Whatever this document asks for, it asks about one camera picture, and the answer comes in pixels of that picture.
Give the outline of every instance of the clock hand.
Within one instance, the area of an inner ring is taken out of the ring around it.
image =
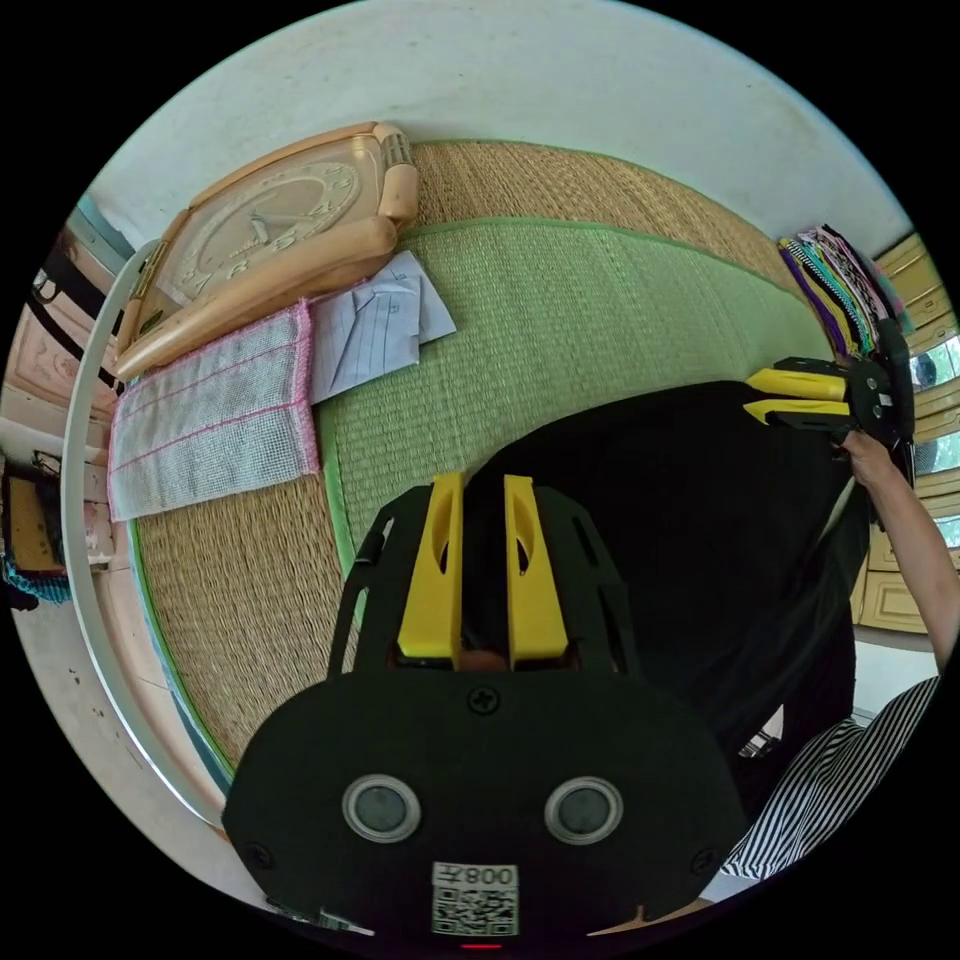
[[[288,213],[267,213],[264,214],[267,220],[272,220],[274,223],[309,223],[312,222],[312,217],[307,216],[298,216],[297,214],[288,214]]]
[[[264,224],[263,219],[259,216],[252,216],[250,218],[250,223],[253,225],[253,232],[257,235],[257,239],[261,243],[268,243],[270,240],[270,234],[267,233],[266,224]]]

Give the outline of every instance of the wall clock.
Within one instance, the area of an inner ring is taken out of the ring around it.
[[[117,335],[129,380],[301,297],[350,286],[393,255],[417,215],[410,143],[362,123],[235,171],[174,218],[144,264]]]

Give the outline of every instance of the pink-edged cloth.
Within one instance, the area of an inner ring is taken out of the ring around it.
[[[114,520],[320,470],[310,412],[307,301],[145,374],[117,402],[107,491]]]

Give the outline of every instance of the yellow bracket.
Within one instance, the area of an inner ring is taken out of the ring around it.
[[[847,382],[843,377],[826,373],[804,373],[800,370],[774,370],[764,367],[758,370],[747,383],[763,393],[778,393],[787,397],[806,400],[843,400]]]
[[[519,660],[550,660],[567,648],[553,570],[540,526],[533,481],[503,481],[507,524],[507,626],[510,667]],[[526,556],[521,569],[519,548]]]
[[[404,656],[451,660],[458,669],[462,580],[463,474],[445,473],[433,481],[397,636]]]
[[[839,417],[849,417],[850,407],[846,403],[832,400],[787,400],[783,397],[771,397],[769,400],[754,400],[745,403],[743,409],[761,423],[766,424],[770,413],[816,413]]]

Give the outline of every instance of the qr code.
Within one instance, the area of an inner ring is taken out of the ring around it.
[[[462,936],[511,936],[517,933],[516,888],[434,887],[435,933]]]

